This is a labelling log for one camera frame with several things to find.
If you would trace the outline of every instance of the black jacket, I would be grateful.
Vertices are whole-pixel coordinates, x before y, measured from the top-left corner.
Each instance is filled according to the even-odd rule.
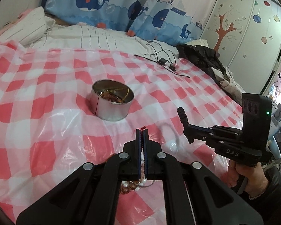
[[[179,52],[179,58],[185,58],[192,64],[200,68],[203,72],[207,73],[213,81],[221,88],[220,82],[216,79],[214,72],[211,68],[219,69],[225,75],[225,68],[218,59],[220,54],[206,46],[191,46],[179,45],[176,46]],[[222,89],[231,99],[235,98],[230,93]]]
[[[249,195],[243,193],[242,198],[261,214],[265,225],[281,225],[281,173],[272,167],[265,176],[269,185],[260,197],[250,200]]]

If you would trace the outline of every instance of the pink checkered tablecloth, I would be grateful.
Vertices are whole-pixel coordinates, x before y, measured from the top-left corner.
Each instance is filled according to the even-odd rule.
[[[227,160],[204,142],[189,144],[177,116],[209,127],[242,127],[241,107],[203,71],[178,62],[176,76],[121,52],[59,49],[35,51],[0,43],[0,206],[17,216],[84,162],[102,163],[146,126],[150,139],[179,161],[201,161],[217,176]],[[103,121],[87,107],[92,84],[117,80],[135,94],[128,116]],[[116,224],[165,224],[162,183],[120,195]]]

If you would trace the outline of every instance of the hand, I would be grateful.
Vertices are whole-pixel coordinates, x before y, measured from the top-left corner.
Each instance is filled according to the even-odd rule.
[[[248,167],[230,160],[227,175],[227,185],[229,188],[237,185],[239,175],[248,178],[245,192],[247,192],[250,197],[257,197],[263,194],[268,186],[268,180],[264,175],[260,162],[256,167]]]

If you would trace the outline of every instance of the silver tin can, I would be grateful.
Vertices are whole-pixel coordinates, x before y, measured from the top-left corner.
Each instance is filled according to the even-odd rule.
[[[128,86],[114,80],[99,80],[92,87],[90,109],[103,120],[119,121],[127,116],[133,99],[134,93]]]

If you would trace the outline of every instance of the red bead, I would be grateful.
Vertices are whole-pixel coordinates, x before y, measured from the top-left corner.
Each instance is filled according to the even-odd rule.
[[[121,194],[128,194],[129,192],[130,192],[130,189],[128,187],[121,188]]]
[[[135,190],[137,188],[137,186],[135,184],[133,184],[133,183],[129,183],[128,187],[131,190]]]

